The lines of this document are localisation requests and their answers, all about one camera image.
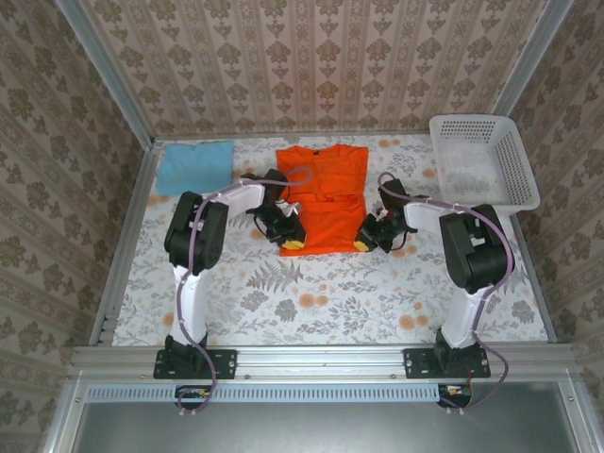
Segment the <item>orange t-shirt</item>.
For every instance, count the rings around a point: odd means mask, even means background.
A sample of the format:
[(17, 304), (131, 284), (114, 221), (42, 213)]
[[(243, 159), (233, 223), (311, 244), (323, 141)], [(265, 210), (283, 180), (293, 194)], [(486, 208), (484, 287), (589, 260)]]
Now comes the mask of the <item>orange t-shirt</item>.
[(307, 177), (306, 183), (291, 187), (288, 201), (298, 202), (300, 221), (307, 233), (303, 249), (279, 250), (282, 257), (356, 253), (354, 242), (366, 216), (364, 200), (369, 150), (336, 143), (324, 149), (292, 146), (277, 151), (277, 169), (291, 182)]

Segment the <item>floral table cover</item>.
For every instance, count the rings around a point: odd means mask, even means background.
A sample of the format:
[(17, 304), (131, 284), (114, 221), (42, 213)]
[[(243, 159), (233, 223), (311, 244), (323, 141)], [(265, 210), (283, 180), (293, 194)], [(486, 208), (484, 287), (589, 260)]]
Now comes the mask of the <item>floral table cover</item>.
[[(367, 210), (379, 206), (377, 178), (391, 172), (408, 193), (440, 195), (428, 134), (232, 139), (233, 174), (264, 175), (276, 151), (336, 143), (367, 147)], [(163, 346), (175, 315), (175, 283), (163, 242), (178, 197), (158, 195), (155, 176), (112, 346)], [(516, 268), (480, 317), (487, 342), (547, 342), (511, 222), (501, 219)], [(431, 343), (456, 290), (441, 238), (424, 230), (390, 254), (280, 257), (251, 215), (229, 220), (209, 272), (211, 345)]]

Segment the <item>folded light blue t-shirt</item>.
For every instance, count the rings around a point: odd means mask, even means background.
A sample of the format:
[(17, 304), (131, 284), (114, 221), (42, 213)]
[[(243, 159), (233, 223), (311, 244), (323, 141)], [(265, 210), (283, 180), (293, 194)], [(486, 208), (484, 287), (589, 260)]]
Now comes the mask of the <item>folded light blue t-shirt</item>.
[(211, 193), (232, 182), (234, 143), (168, 144), (157, 178), (160, 196)]

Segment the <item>white perforated plastic basket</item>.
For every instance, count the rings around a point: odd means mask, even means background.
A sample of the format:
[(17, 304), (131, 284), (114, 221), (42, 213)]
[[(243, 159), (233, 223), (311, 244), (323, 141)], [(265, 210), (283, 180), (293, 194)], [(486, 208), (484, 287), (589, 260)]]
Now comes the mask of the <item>white perforated plastic basket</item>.
[(515, 122), (489, 114), (443, 114), (429, 122), (441, 197), (489, 204), (500, 217), (535, 210), (541, 201)]

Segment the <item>grey metal sheet panel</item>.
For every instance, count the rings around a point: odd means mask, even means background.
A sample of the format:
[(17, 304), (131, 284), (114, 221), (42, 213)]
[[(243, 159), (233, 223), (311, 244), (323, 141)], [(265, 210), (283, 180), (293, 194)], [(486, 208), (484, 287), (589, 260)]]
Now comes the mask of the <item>grey metal sheet panel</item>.
[(434, 404), (87, 404), (58, 453), (579, 453), (557, 394), (512, 388), (464, 415)]

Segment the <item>aluminium mounting rail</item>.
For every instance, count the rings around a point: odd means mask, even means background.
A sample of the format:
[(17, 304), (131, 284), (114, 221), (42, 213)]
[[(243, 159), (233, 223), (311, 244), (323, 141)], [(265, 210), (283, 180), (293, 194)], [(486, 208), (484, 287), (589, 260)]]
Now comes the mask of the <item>aluminium mounting rail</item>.
[[(568, 344), (495, 343), (509, 363), (508, 382), (576, 378), (580, 370)], [(402, 382), (408, 344), (238, 346), (236, 382)], [(67, 379), (149, 383), (157, 346), (84, 346), (75, 349)]]

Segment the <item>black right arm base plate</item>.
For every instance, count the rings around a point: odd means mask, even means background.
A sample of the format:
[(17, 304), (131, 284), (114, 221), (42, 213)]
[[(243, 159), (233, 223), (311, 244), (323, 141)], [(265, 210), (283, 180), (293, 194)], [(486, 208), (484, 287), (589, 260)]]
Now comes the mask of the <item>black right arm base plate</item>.
[(489, 378), (492, 375), (483, 348), (437, 352), (434, 348), (403, 350), (406, 378)]

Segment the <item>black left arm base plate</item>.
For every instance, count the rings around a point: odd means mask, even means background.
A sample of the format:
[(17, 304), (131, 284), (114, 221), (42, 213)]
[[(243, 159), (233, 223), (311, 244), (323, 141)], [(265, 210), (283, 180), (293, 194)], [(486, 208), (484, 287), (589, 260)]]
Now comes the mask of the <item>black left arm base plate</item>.
[[(214, 365), (217, 379), (234, 379), (237, 368), (235, 349), (207, 350)], [(155, 360), (154, 379), (211, 379), (210, 365), (197, 349), (161, 349)]]

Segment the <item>aluminium frame post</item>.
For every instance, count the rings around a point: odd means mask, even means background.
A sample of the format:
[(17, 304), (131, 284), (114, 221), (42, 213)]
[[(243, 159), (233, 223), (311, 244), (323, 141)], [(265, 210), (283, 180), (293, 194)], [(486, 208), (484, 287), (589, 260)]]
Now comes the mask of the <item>aluminium frame post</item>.
[(491, 110), (493, 115), (511, 115), (573, 3), (574, 0), (547, 0), (539, 20)]
[(144, 151), (153, 147), (155, 133), (138, 106), (134, 92), (127, 86), (118, 63), (94, 26), (80, 0), (56, 0), (71, 29), (75, 32), (90, 61), (124, 115), (132, 133)]

